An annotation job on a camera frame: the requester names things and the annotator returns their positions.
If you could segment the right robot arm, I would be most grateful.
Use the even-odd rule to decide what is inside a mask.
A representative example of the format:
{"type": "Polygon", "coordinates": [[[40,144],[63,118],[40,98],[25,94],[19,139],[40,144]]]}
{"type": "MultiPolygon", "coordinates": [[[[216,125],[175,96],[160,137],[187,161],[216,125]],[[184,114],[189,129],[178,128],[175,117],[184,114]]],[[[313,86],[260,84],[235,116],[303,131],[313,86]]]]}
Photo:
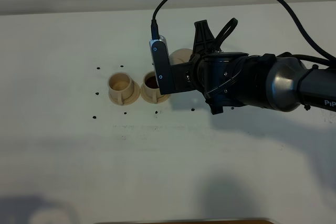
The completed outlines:
{"type": "Polygon", "coordinates": [[[282,112],[300,105],[335,109],[334,63],[289,52],[251,56],[222,51],[237,24],[233,18],[213,36],[206,20],[195,23],[193,48],[169,57],[180,92],[199,91],[212,114],[246,105],[282,112]]]}

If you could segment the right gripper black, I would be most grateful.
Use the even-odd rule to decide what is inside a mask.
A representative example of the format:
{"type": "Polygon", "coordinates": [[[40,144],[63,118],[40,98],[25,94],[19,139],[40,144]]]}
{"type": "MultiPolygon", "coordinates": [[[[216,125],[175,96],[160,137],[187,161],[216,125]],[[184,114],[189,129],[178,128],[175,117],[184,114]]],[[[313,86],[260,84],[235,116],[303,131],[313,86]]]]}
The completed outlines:
{"type": "Polygon", "coordinates": [[[207,20],[194,23],[193,53],[187,63],[171,67],[175,90],[182,93],[197,90],[205,98],[213,115],[223,113],[223,107],[244,104],[233,94],[248,54],[213,51],[214,36],[207,20]]]}

